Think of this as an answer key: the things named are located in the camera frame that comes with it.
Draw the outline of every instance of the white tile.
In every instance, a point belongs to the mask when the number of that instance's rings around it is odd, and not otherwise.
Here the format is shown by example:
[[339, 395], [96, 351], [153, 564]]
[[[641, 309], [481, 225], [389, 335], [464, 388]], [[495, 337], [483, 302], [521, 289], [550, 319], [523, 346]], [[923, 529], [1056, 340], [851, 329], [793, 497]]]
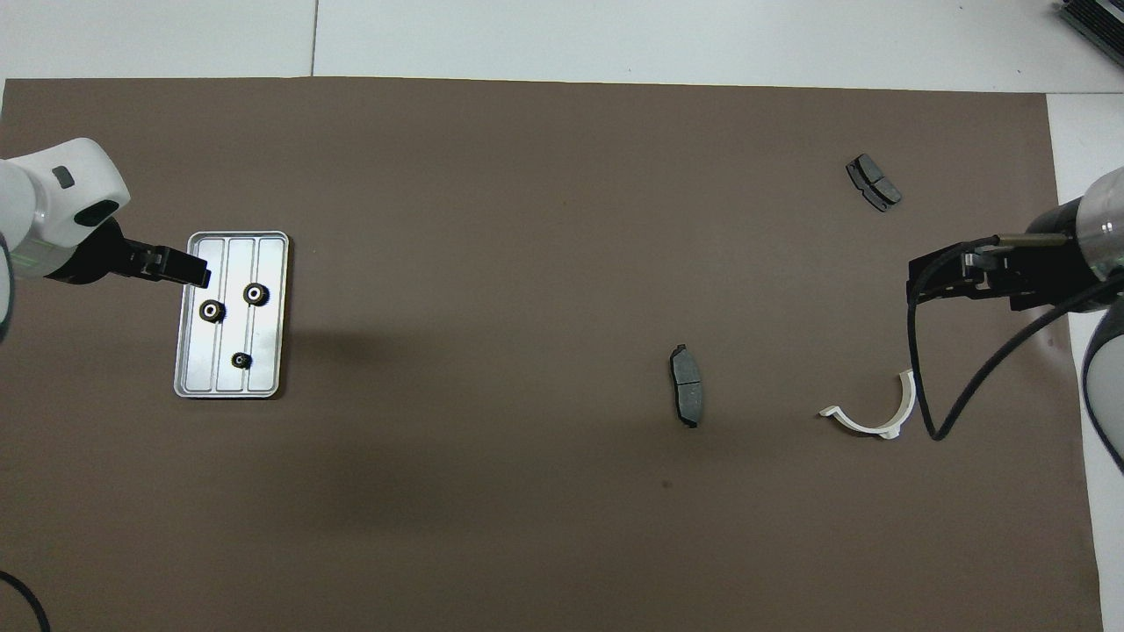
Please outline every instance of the white tile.
[[320, 0], [316, 74], [1120, 92], [1046, 0]]
[[0, 80], [307, 75], [315, 13], [316, 0], [0, 0]]
[[[1085, 193], [1098, 177], [1124, 165], [1124, 94], [1050, 94], [1058, 200]], [[1080, 372], [1085, 350], [1103, 313], [1069, 317], [1073, 364]], [[1106, 632], [1124, 632], [1124, 475], [1100, 444], [1081, 412], [1089, 511], [1100, 570], [1100, 607]]]

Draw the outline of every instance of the brown table surface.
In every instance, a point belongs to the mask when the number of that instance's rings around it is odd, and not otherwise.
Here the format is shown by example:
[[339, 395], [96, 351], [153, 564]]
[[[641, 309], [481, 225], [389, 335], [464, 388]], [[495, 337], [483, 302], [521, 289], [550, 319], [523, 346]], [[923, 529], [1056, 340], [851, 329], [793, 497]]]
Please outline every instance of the brown table surface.
[[[126, 235], [292, 238], [284, 388], [172, 391], [180, 289], [20, 282], [0, 568], [58, 630], [1097, 630], [1063, 324], [895, 441], [907, 262], [1053, 206], [1045, 99], [396, 79], [9, 81]], [[901, 189], [870, 207], [867, 152]], [[944, 412], [1032, 314], [921, 312]], [[668, 356], [703, 372], [701, 426]], [[0, 628], [31, 625], [0, 594]]]

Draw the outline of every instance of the metal tray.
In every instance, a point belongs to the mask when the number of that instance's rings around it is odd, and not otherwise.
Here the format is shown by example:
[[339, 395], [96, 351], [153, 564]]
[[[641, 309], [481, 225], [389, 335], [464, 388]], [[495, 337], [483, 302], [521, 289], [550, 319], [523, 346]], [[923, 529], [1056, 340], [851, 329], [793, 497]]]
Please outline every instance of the metal tray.
[[[289, 236], [277, 231], [214, 231], [191, 235], [188, 252], [207, 260], [209, 286], [183, 288], [180, 337], [175, 347], [175, 392], [192, 398], [270, 397], [281, 376], [281, 333], [289, 273]], [[251, 283], [264, 286], [261, 305], [244, 297]], [[223, 304], [225, 315], [209, 322], [205, 301]], [[245, 368], [235, 354], [248, 354]]]

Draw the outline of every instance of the cable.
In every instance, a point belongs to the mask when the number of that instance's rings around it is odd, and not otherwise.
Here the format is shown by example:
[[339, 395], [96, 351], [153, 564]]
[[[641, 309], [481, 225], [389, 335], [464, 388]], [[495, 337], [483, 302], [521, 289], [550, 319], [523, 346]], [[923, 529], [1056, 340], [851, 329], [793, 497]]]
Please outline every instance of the cable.
[[953, 424], [957, 423], [957, 418], [960, 417], [960, 413], [962, 413], [964, 407], [968, 406], [968, 401], [971, 400], [973, 395], [976, 395], [976, 391], [979, 389], [980, 385], [984, 383], [984, 380], [986, 380], [988, 376], [991, 374], [991, 371], [994, 371], [1000, 362], [1006, 360], [1006, 358], [1010, 355], [1010, 353], [1015, 351], [1018, 345], [1026, 342], [1031, 336], [1042, 331], [1042, 328], [1048, 326], [1050, 323], [1061, 318], [1067, 313], [1089, 299], [1106, 294], [1109, 290], [1124, 288], [1124, 274], [1111, 277], [1108, 280], [1087, 288], [1059, 303], [1050, 312], [1046, 312], [1042, 316], [1035, 318], [1030, 325], [1019, 329], [1017, 334], [1004, 343], [1004, 345], [991, 354], [987, 362], [985, 362], [984, 365], [976, 371], [976, 374], [968, 381], [968, 385], [960, 392], [960, 397], [958, 397], [957, 401], [952, 405], [952, 408], [949, 410], [949, 415], [944, 418], [941, 427], [937, 428], [933, 424], [933, 417], [928, 409], [928, 400], [925, 398], [925, 383], [922, 380], [921, 374], [921, 358], [917, 353], [917, 304], [919, 295], [922, 288], [925, 287], [939, 268], [980, 246], [995, 245], [998, 241], [998, 237], [992, 236], [984, 240], [976, 240], [975, 242], [966, 242], [960, 244], [958, 247], [943, 253], [931, 264], [925, 267], [925, 270], [917, 277], [913, 291], [909, 292], [906, 312], [906, 334], [909, 338], [909, 362], [914, 371], [914, 381], [917, 386], [917, 403], [921, 405], [922, 419], [925, 422], [925, 430], [928, 431], [928, 435], [933, 439], [933, 441], [941, 441], [949, 435], [952, 431]]
[[27, 605], [31, 606], [31, 611], [35, 613], [35, 620], [39, 622], [40, 632], [51, 632], [51, 623], [47, 622], [47, 612], [43, 610], [43, 604], [36, 598], [35, 593], [27, 587], [19, 579], [16, 579], [11, 575], [0, 570], [0, 581], [7, 583], [9, 586], [16, 589], [17, 593], [22, 595], [27, 599]]

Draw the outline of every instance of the white curved bracket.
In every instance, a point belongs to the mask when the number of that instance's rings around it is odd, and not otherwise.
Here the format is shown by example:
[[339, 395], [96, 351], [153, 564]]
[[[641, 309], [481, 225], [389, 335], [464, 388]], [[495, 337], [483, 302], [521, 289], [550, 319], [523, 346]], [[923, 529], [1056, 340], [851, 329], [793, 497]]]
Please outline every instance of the white curved bracket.
[[901, 405], [898, 406], [898, 412], [890, 417], [890, 421], [878, 427], [871, 428], [852, 422], [851, 417], [847, 417], [846, 413], [839, 406], [828, 406], [821, 410], [819, 414], [824, 417], [835, 417], [839, 423], [855, 432], [877, 434], [882, 439], [896, 439], [901, 433], [901, 424], [913, 413], [913, 407], [917, 403], [917, 387], [913, 381], [913, 371], [901, 371], [898, 373], [898, 378], [901, 379]]

